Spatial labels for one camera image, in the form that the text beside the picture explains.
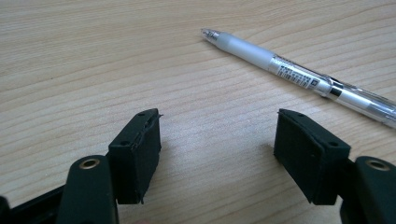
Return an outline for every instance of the barcode sticker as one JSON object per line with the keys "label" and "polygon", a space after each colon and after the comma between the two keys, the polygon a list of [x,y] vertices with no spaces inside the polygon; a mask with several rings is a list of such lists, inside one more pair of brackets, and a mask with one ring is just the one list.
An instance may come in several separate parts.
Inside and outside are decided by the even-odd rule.
{"label": "barcode sticker", "polygon": [[313,79],[312,77],[308,77],[301,73],[297,73],[283,65],[280,66],[277,75],[304,88],[308,88],[309,84],[311,83],[311,80]]}

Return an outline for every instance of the table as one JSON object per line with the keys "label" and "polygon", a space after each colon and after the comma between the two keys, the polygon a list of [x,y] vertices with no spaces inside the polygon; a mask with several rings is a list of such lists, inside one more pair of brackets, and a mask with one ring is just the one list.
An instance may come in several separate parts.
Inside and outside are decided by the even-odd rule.
{"label": "table", "polygon": [[216,49],[226,31],[396,100],[394,1],[0,2],[0,194],[12,207],[159,108],[163,149],[120,223],[340,223],[273,156],[279,108],[396,163],[395,131]]}

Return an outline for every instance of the silver pen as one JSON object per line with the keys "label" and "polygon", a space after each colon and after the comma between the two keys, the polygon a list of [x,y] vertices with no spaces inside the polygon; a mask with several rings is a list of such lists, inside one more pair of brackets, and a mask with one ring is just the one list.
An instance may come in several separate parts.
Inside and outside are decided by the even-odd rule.
{"label": "silver pen", "polygon": [[396,103],[387,98],[314,72],[225,32],[202,29],[201,33],[219,49],[396,129]]}

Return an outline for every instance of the wooden surface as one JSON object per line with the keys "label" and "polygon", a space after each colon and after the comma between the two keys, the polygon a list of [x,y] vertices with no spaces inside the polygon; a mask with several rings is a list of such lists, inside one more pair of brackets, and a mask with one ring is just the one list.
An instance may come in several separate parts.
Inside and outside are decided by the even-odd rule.
{"label": "wooden surface", "polygon": [[157,107],[163,150],[144,205],[120,223],[340,223],[273,156],[277,110],[306,114],[396,163],[395,131],[270,75],[200,37],[226,31],[396,100],[394,1],[0,2],[0,194],[11,206],[106,154]]}

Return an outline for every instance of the white pen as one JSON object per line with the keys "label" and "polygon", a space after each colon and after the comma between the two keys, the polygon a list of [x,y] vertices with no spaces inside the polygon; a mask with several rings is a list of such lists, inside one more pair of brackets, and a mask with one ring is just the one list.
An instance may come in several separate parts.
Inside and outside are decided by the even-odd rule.
{"label": "white pen", "polygon": [[225,32],[202,29],[201,33],[219,49],[396,129],[396,103],[387,98],[314,72]]}

